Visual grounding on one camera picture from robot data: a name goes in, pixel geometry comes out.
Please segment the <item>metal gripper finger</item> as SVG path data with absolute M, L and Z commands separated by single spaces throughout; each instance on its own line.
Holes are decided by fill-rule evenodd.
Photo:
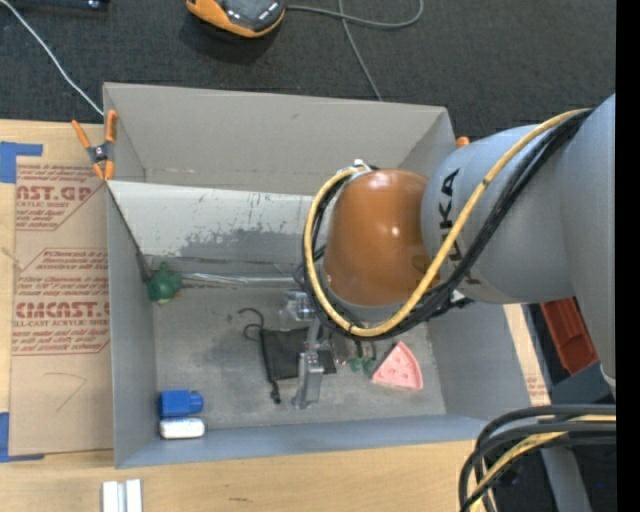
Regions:
M 324 367 L 317 352 L 302 352 L 298 361 L 297 390 L 292 404 L 306 409 L 320 399 Z

